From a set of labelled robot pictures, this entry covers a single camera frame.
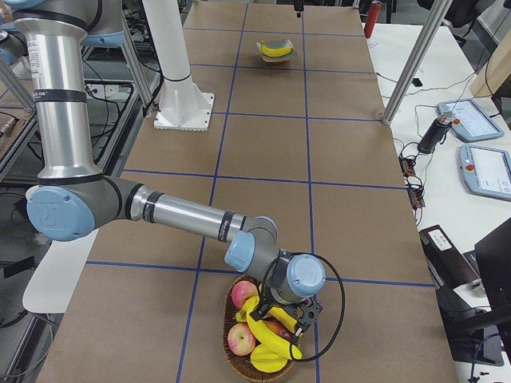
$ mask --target screen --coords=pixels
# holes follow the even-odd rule
[[[481,189],[511,195],[511,171],[504,153],[472,148],[472,157]]]
[[[458,103],[446,104],[456,118],[458,118],[471,136],[484,136],[498,132],[477,110],[470,101],[459,101]]]

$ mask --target white desk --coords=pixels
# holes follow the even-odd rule
[[[369,40],[374,70],[385,77],[397,80],[419,32],[420,26],[377,24]],[[447,27],[442,27],[416,74],[423,86],[416,88],[411,85],[408,93],[415,93],[419,89],[445,88],[466,79],[472,73],[472,67],[451,32]],[[389,97],[392,94],[395,83],[378,77],[378,84],[386,104],[388,98],[385,96]],[[463,98],[470,98],[473,95],[469,85],[465,86],[466,84],[467,81],[463,81],[449,89],[430,90],[406,96],[390,126],[394,138],[402,140],[405,144],[412,141],[419,142],[421,137],[417,134],[414,106],[436,105],[441,101],[457,100],[461,95]],[[476,102],[489,115],[497,113],[497,109],[489,98],[476,99]],[[418,108],[421,134],[424,134],[436,116],[436,110],[433,108]],[[503,128],[505,135],[497,140],[484,141],[480,145],[511,152],[509,128],[501,116],[495,117],[494,120]],[[472,195],[467,191],[458,164],[458,151],[462,144],[462,141],[449,132],[446,142],[437,146],[433,158],[431,156],[418,158],[415,171],[426,182],[424,196],[426,206],[422,209],[423,216],[418,229],[439,224],[458,250],[466,252],[473,250],[476,242],[511,216],[511,203]],[[400,143],[396,144],[398,152],[401,151],[401,147]],[[413,154],[416,153],[414,145],[411,145],[410,149]],[[471,306],[488,305],[486,298],[477,298],[467,286],[460,286],[457,292]],[[503,367],[477,365],[476,377],[479,376],[480,371],[490,372],[490,375],[480,377],[479,382],[509,381],[511,366],[505,354],[504,359]],[[455,362],[455,365],[460,383],[467,382],[470,364]]]

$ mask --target red cylinder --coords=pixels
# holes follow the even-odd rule
[[[371,34],[373,34],[374,24],[376,24],[376,20],[378,19],[378,15],[381,9],[382,2],[373,1],[370,3],[366,26],[364,27],[364,34],[366,35],[366,38],[370,38]]]

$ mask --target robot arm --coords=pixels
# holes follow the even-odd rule
[[[45,155],[40,185],[28,195],[32,224],[52,239],[69,241],[115,219],[143,219],[231,243],[225,262],[239,272],[263,281],[273,270],[264,286],[264,296],[270,298],[259,305],[261,316],[274,305],[312,307],[303,319],[304,330],[315,322],[321,306],[311,297],[323,287],[323,265],[312,255],[279,249],[270,219],[249,218],[104,176],[94,164],[80,44],[86,38],[110,43],[112,36],[115,42],[122,26],[113,15],[121,15],[121,0],[6,3],[18,9],[14,24],[27,41]],[[97,29],[100,37],[94,34]]]

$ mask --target monitor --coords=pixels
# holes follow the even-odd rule
[[[511,219],[506,220],[476,243],[475,257],[491,311],[472,309],[450,288],[437,291],[442,319],[454,360],[472,362],[479,343],[476,363],[503,365],[502,345],[511,359]]]

